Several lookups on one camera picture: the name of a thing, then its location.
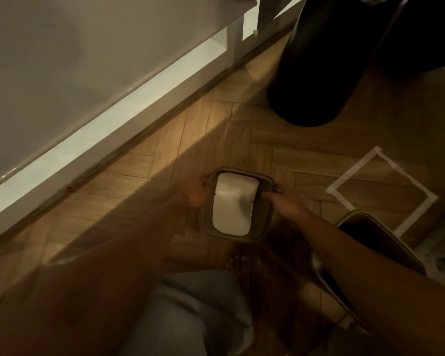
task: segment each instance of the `wooden floor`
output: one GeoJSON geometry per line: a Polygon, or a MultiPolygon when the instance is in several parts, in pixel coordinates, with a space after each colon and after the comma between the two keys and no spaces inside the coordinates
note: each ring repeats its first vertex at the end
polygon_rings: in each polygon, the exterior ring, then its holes
{"type": "MultiPolygon", "coordinates": [[[[348,210],[325,192],[327,186],[380,146],[439,196],[403,236],[415,245],[445,214],[445,68],[404,80],[370,68],[336,120],[318,128],[297,127],[278,118],[265,96],[287,39],[126,147],[55,207],[0,238],[0,307],[25,299],[59,265],[145,217],[172,182],[223,165],[296,187],[313,212],[336,222],[348,210]]],[[[294,112],[303,115],[303,104],[294,112]]],[[[339,191],[391,229],[425,199],[381,158],[339,191]]],[[[173,240],[165,271],[221,268],[235,252],[249,254],[254,264],[257,327],[248,354],[302,355],[343,316],[312,280],[307,245],[283,223],[264,244],[243,248],[203,235],[191,213],[185,232],[173,240]]]]}

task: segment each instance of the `person's right hand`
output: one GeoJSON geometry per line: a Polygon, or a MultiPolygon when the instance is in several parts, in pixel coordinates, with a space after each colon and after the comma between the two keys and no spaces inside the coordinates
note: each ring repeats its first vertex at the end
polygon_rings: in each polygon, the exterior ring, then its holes
{"type": "Polygon", "coordinates": [[[296,223],[303,215],[309,213],[302,198],[289,185],[278,183],[277,188],[279,193],[263,192],[262,196],[272,202],[275,211],[281,217],[296,223]]]}

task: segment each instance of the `small plastic container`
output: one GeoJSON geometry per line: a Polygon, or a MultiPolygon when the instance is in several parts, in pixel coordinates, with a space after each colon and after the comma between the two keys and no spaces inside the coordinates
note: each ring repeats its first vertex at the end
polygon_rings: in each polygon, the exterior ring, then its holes
{"type": "MultiPolygon", "coordinates": [[[[362,211],[351,211],[336,226],[349,236],[369,247],[389,259],[404,265],[405,267],[426,275],[425,266],[415,255],[409,246],[407,246],[400,238],[394,235],[382,222],[362,211]]],[[[314,270],[316,278],[325,288],[325,290],[348,312],[358,323],[362,322],[353,311],[352,305],[345,297],[338,284],[324,268],[320,259],[313,252],[311,257],[311,266],[314,270]]]]}
{"type": "Polygon", "coordinates": [[[215,169],[209,175],[209,181],[213,186],[213,191],[210,193],[208,200],[201,207],[198,214],[198,224],[201,231],[207,235],[222,237],[225,239],[230,239],[246,244],[254,244],[261,241],[267,234],[268,227],[272,220],[274,209],[272,203],[266,198],[262,197],[262,192],[275,190],[275,182],[273,179],[266,175],[258,174],[255,172],[250,172],[233,167],[220,167],[215,169]],[[219,174],[224,172],[235,173],[238,175],[248,176],[255,178],[259,181],[259,186],[256,191],[252,217],[250,222],[249,233],[243,236],[235,236],[231,234],[222,233],[217,230],[213,225],[213,205],[214,205],[214,195],[216,190],[216,184],[219,174]]]}

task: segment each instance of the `white tape outline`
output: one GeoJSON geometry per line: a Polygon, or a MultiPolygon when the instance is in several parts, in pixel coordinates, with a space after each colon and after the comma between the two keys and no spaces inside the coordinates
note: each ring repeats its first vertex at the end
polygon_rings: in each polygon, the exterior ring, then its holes
{"type": "Polygon", "coordinates": [[[398,164],[396,164],[392,159],[386,156],[386,154],[383,153],[382,149],[379,146],[376,146],[374,149],[369,151],[365,156],[363,156],[358,162],[356,162],[349,170],[347,170],[343,175],[341,175],[335,182],[333,182],[328,188],[326,189],[326,192],[328,194],[333,195],[338,199],[338,201],[347,209],[350,211],[355,210],[356,208],[353,206],[352,203],[350,203],[346,198],[338,192],[338,188],[344,184],[344,182],[351,178],[356,172],[359,171],[361,167],[366,165],[374,156],[378,155],[379,157],[383,158],[387,161],[387,163],[398,173],[401,173],[405,177],[407,177],[412,184],[414,184],[417,188],[422,190],[426,195],[427,198],[424,202],[422,202],[419,207],[417,207],[412,214],[410,214],[403,223],[401,223],[397,229],[395,229],[394,234],[397,237],[401,237],[404,232],[406,232],[409,227],[411,227],[415,221],[417,221],[426,211],[427,209],[432,206],[432,204],[437,201],[439,198],[437,195],[433,194],[433,192],[429,191],[424,185],[422,185],[419,181],[414,179],[411,175],[409,175],[407,172],[404,171],[402,167],[400,167],[398,164]]]}

